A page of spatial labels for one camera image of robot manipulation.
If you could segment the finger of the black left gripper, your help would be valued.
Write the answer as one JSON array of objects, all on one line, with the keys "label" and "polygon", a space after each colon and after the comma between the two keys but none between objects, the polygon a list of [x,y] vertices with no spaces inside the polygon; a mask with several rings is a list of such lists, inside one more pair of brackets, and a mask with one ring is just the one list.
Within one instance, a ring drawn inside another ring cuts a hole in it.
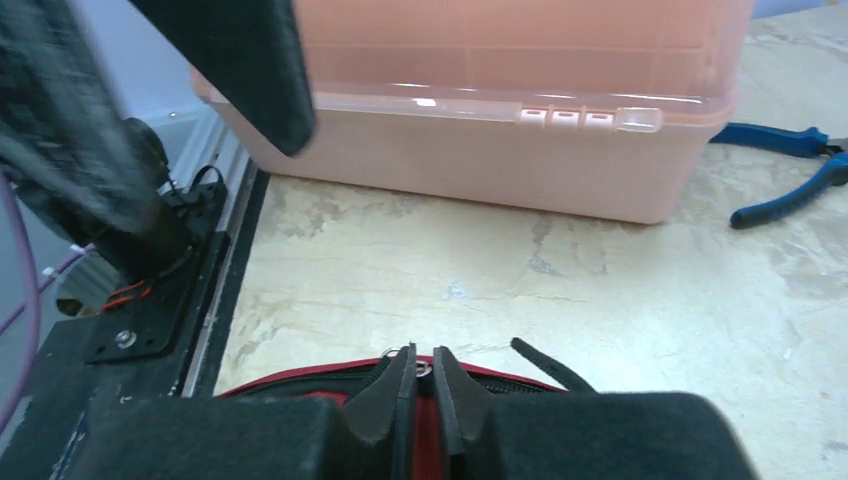
[{"label": "finger of the black left gripper", "polygon": [[287,156],[317,120],[289,0],[136,0],[133,6]]}]

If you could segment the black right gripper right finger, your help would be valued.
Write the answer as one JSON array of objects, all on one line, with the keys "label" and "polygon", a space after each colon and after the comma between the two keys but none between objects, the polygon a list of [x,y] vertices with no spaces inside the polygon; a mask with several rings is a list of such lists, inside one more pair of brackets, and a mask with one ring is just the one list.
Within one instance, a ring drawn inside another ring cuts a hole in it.
[{"label": "black right gripper right finger", "polygon": [[758,476],[725,417],[694,394],[494,394],[446,347],[432,369],[448,479]]}]

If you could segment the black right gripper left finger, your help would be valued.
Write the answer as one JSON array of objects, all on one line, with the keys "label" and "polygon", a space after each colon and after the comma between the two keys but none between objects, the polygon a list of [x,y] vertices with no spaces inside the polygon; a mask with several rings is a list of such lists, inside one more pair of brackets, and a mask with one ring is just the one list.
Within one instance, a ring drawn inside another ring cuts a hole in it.
[{"label": "black right gripper left finger", "polygon": [[96,416],[68,479],[406,479],[416,349],[367,388],[331,398],[160,399]]}]

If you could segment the red student backpack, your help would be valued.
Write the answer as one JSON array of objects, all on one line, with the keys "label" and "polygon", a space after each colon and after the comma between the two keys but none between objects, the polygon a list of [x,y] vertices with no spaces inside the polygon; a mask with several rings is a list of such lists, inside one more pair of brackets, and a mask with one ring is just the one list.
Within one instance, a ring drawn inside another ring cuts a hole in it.
[{"label": "red student backpack", "polygon": [[[472,380],[491,394],[519,393],[593,393],[595,389],[581,376],[558,360],[542,353],[524,340],[515,337],[510,346],[519,355],[542,370],[559,387],[512,374],[462,363]],[[223,392],[223,397],[238,395],[268,394],[272,397],[322,397],[332,398],[337,403],[351,401],[356,395],[374,384],[388,368],[398,352],[389,349],[380,358],[351,362],[301,367],[274,373]],[[437,431],[439,407],[436,402],[437,387],[434,364],[431,356],[417,358],[414,433],[413,477],[415,479],[442,479],[444,476],[424,464],[435,458],[436,450],[442,446],[441,434]]]}]

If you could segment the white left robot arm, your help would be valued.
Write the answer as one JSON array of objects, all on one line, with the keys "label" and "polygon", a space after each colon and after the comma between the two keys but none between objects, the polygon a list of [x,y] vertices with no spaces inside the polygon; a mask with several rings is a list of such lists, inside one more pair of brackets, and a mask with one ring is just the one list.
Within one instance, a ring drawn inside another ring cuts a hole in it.
[{"label": "white left robot arm", "polygon": [[[140,1],[138,10],[282,153],[316,118],[289,1]],[[132,278],[193,244],[159,194],[159,140],[120,116],[65,1],[1,5],[1,163],[19,193],[71,240],[92,243]]]}]

